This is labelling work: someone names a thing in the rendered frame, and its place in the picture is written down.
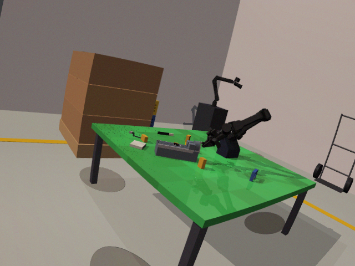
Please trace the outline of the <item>beige flat rectangular block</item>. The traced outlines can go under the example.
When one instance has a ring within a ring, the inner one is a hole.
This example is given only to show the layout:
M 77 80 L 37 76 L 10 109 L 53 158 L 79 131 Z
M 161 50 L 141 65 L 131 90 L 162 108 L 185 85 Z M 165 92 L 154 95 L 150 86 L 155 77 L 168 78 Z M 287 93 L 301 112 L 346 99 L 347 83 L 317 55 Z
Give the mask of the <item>beige flat rectangular block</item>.
M 146 143 L 134 140 L 132 143 L 130 143 L 129 146 L 133 147 L 133 148 L 136 148 L 136 149 L 142 150 L 146 146 Z

